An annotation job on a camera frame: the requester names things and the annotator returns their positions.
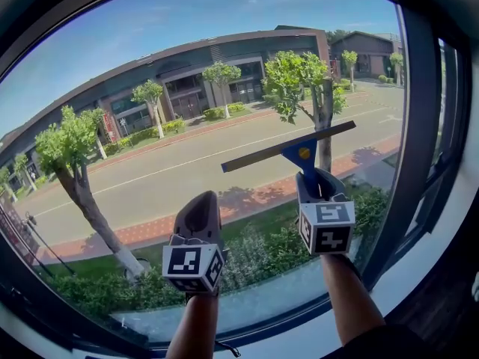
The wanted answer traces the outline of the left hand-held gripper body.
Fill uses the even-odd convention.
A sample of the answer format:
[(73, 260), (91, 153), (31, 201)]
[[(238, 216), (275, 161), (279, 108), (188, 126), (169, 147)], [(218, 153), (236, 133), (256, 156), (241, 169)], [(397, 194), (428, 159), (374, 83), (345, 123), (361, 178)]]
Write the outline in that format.
[(162, 248), (162, 276), (180, 292), (213, 294), (229, 251), (223, 242), (180, 238)]

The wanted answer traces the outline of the green hedge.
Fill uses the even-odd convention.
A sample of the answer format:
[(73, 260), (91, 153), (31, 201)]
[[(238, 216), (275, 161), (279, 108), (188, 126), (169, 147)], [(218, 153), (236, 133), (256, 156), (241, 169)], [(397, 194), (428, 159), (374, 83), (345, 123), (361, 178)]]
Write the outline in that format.
[[(350, 197), (356, 208), (355, 236), (375, 233), (385, 214), (388, 191), (365, 186), (351, 190)], [(223, 292), (236, 292), (311, 259), (299, 237), (296, 217), (297, 206), (289, 202), (224, 227), (230, 252), (220, 282)], [(74, 275), (60, 264), (50, 265), (54, 276), (46, 281), (65, 298), (96, 315), (182, 304), (183, 293), (162, 278), (162, 246), (137, 249), (134, 254), (152, 265), (135, 286), (123, 277), (119, 262), (112, 256), (72, 262)]]

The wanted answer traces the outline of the dark brown building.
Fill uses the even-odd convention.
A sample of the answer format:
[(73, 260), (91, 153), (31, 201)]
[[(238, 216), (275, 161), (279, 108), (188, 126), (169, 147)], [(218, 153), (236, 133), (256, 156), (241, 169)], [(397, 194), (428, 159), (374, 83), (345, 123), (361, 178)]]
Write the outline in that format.
[(7, 186), (18, 191), (39, 181), (35, 137), (61, 122), (65, 105), (76, 113), (101, 108), (110, 114), (118, 141), (178, 117), (190, 120), (210, 108), (263, 100), (265, 64), (280, 51), (311, 52), (329, 61), (325, 31), (280, 25), (174, 46), (90, 79), (0, 138)]

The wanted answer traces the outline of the person's black sleeve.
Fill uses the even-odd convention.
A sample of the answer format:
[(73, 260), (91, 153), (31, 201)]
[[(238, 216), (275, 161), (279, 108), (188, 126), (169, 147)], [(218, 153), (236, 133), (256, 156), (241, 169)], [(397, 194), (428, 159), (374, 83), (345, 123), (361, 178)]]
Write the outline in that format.
[(402, 325), (383, 325), (349, 341), (338, 359), (437, 359), (437, 353)]

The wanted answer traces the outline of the black lamp post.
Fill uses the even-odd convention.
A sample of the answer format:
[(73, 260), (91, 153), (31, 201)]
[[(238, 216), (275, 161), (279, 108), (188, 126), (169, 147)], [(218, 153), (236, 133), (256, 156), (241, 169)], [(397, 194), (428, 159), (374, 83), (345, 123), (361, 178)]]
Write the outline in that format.
[(34, 232), (34, 234), (39, 238), (39, 240), (44, 244), (44, 246), (50, 251), (50, 253), (62, 264), (66, 270), (72, 275), (76, 276), (76, 273), (74, 270), (71, 269), (71, 267), (68, 266), (68, 264), (65, 263), (54, 251), (53, 249), (46, 243), (44, 238), (37, 232), (36, 226), (37, 226), (37, 221), (35, 220), (34, 216), (31, 215), (29, 212), (25, 213), (25, 223), (27, 226), (31, 228), (31, 230)]

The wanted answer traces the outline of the blue squeegee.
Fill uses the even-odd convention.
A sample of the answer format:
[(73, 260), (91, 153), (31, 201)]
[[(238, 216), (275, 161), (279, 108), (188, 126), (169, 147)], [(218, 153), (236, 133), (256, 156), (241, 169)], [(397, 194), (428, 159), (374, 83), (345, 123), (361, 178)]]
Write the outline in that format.
[(274, 156), (282, 155), (302, 170), (306, 186), (312, 188), (313, 193), (318, 194), (320, 184), (317, 179), (315, 168), (315, 156), (318, 141), (354, 128), (356, 128), (356, 124), (351, 120), (318, 132), (294, 138), (293, 140), (285, 141), (275, 146), (224, 162), (222, 163), (222, 171), (224, 173), (232, 172), (263, 160), (270, 159)]

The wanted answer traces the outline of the narrow side window pane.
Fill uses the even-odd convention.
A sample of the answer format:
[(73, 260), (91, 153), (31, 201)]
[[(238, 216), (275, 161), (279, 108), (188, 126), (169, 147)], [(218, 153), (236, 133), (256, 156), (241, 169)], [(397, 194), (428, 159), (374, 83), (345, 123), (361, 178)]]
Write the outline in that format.
[(443, 39), (439, 39), (439, 50), (441, 56), (441, 101), (432, 173), (440, 169), (451, 154), (454, 121), (457, 114), (457, 51)]

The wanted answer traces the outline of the small brown building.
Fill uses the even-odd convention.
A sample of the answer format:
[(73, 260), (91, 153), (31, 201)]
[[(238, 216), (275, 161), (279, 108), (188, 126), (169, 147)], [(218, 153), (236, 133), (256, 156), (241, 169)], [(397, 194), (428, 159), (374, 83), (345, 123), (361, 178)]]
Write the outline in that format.
[(349, 77), (350, 68), (346, 66), (342, 58), (344, 50), (357, 54), (353, 67), (354, 79), (375, 79), (380, 75), (396, 78), (397, 68), (392, 66), (390, 56), (395, 52), (402, 53), (403, 44), (397, 34), (369, 34), (361, 31), (350, 32), (336, 40), (329, 46), (329, 59), (331, 62), (339, 61), (341, 75)]

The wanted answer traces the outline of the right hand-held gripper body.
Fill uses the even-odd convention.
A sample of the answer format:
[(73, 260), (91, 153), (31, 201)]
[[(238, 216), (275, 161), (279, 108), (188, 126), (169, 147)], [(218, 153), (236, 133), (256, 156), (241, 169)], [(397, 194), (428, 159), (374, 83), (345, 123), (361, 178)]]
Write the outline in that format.
[(355, 203), (344, 194), (330, 200), (298, 195), (299, 235), (311, 256), (345, 254), (356, 225)]

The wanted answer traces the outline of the person's right forearm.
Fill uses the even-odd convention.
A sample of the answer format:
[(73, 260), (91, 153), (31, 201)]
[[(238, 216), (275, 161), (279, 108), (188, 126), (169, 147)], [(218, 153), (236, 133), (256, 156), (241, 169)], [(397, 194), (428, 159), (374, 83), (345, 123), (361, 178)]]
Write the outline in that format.
[(338, 255), (322, 255), (320, 260), (341, 344), (384, 326), (382, 314), (352, 266)]

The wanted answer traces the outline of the window with dark frame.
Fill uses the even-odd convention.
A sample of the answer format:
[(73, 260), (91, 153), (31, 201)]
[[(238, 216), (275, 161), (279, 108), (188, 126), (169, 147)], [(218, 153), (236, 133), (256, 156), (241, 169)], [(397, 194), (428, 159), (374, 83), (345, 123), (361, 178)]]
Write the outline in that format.
[[(110, 1), (0, 0), (0, 82), (60, 28)], [(452, 164), (461, 159), (461, 137), (467, 130), (463, 106), (468, 97), (460, 93), (460, 88), (467, 88), (470, 79), (467, 39), (433, 0), (386, 1), (396, 8), (403, 44), (403, 52), (390, 57), (392, 66), (397, 68), (395, 81), (403, 89), (403, 124), (398, 148), (386, 160), (394, 168), (394, 173), (383, 220), (375, 233), (355, 236), (354, 229), (350, 244), (353, 262), (359, 265), (364, 283), (371, 293), (382, 275), (402, 258), (397, 256), (399, 249), (406, 246), (410, 250), (415, 245), (413, 238), (418, 235), (417, 217), (430, 201), (429, 190), (435, 188)], [(457, 51), (457, 114), (451, 154), (443, 166), (432, 173), (441, 101), (439, 39), (445, 40)], [(293, 52), (277, 55), (263, 84), (272, 90), (273, 104), (280, 119), (292, 123), (300, 107), (303, 86), (280, 68), (279, 58), (285, 53), (301, 56)], [(101, 111), (76, 113), (68, 106), (62, 108), (61, 115), (59, 124), (49, 125), (36, 137), (39, 161), (42, 135), (54, 129), (79, 131), (86, 128), (92, 131), (94, 140), (103, 118)], [(329, 167), (334, 175), (331, 150), (321, 155), (317, 147), (315, 165)], [(185, 309), (184, 302), (171, 338), (163, 343), (150, 343), (146, 336), (122, 322), (109, 322), (90, 314), (56, 292), (27, 260), (19, 244), (30, 242), (32, 234), (21, 230), (22, 220), (10, 195), (5, 192), (0, 195), (0, 302), (4, 306), (54, 343), (68, 350), (88, 351), (90, 354), (85, 359), (159, 359), (165, 355)], [(135, 286), (150, 271), (150, 266), (135, 258), (135, 265), (126, 266), (124, 270), (124, 278)], [(217, 327), (216, 338), (220, 345), (215, 356), (226, 358), (227, 346), (233, 346), (239, 349), (239, 359), (309, 359), (304, 352), (295, 353), (290, 358), (277, 358), (266, 349), (261, 349), (261, 357), (256, 358), (247, 353), (242, 345), (295, 328), (327, 311), (332, 309), (326, 290), (316, 301), (275, 321), (257, 323), (229, 333), (219, 333)]]

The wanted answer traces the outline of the large window glass pane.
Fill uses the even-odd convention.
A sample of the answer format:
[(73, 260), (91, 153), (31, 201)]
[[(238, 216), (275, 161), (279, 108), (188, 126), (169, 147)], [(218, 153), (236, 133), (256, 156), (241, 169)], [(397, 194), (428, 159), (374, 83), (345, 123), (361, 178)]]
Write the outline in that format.
[[(323, 30), (329, 45), (353, 31), (400, 36), (396, 8), (386, 0), (112, 0), (60, 28), (0, 82), (0, 138), (72, 89), (115, 67), (174, 46), (269, 31), (280, 25)], [(293, 51), (280, 51), (276, 56), (284, 52)], [(178, 117), (108, 145), (96, 136), (89, 156), (91, 164), (103, 164), (149, 144), (261, 111), (278, 115), (272, 90), (263, 84), (276, 56), (265, 64), (266, 74), (261, 81), (263, 100), (210, 108), (190, 120)], [(324, 61), (339, 69), (340, 75), (333, 85), (344, 98), (344, 103), (333, 112), (332, 124), (353, 120), (356, 128), (333, 137), (332, 173), (345, 179), (349, 196), (351, 190), (365, 186), (389, 193), (394, 168), (386, 160), (399, 145), (403, 89), (396, 78), (384, 75), (354, 79), (357, 54), (344, 50), (342, 58), (350, 68), (349, 77), (341, 75), (339, 61)], [(303, 114), (313, 123), (309, 87), (301, 89), (299, 104), (295, 119)], [(8, 186), (4, 189), (13, 206), (54, 184), (54, 177), (43, 171), (41, 164), (40, 169), (43, 174), (38, 182), (25, 184), (18, 191)], [(236, 292), (222, 291), (218, 331), (229, 333), (275, 321), (325, 293), (320, 262), (311, 257), (289, 271)], [(150, 343), (163, 343), (171, 338), (182, 311), (183, 304), (179, 304), (91, 314), (109, 322), (122, 322), (146, 336)]]

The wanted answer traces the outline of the red vertical banner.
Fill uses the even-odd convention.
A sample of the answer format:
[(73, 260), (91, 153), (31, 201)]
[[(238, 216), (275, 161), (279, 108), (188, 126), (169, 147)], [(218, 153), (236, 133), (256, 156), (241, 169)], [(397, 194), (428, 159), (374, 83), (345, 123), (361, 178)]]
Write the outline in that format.
[(116, 132), (112, 122), (112, 118), (110, 114), (108, 114), (107, 112), (103, 113), (103, 123), (104, 123), (105, 132), (106, 132), (106, 135), (108, 136), (109, 142), (115, 143), (117, 141)]

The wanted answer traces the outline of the white window sill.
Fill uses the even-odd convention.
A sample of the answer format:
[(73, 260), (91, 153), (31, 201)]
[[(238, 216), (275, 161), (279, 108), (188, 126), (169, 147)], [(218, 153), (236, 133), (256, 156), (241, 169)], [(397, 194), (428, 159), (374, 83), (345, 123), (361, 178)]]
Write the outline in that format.
[[(464, 232), (468, 216), (479, 208), (479, 189), (472, 192), (455, 186), (443, 209), (433, 233), (422, 236), (415, 245), (376, 283), (372, 299), (386, 316), (402, 307), (420, 288), (427, 278), (446, 260), (450, 250), (458, 248), (460, 253), (476, 260), (477, 248), (464, 238), (476, 232)], [(310, 358), (332, 353), (339, 346), (339, 338), (331, 327), (332, 312), (327, 311), (300, 326), (290, 328), (261, 341), (244, 343), (242, 347), (256, 358), (260, 350), (266, 349), (277, 358), (290, 358), (304, 352)], [(68, 350), (46, 336), (38, 333), (20, 320), (0, 302), (0, 349), (7, 359), (28, 359), (39, 355), (44, 359), (85, 359), (88, 351)]]

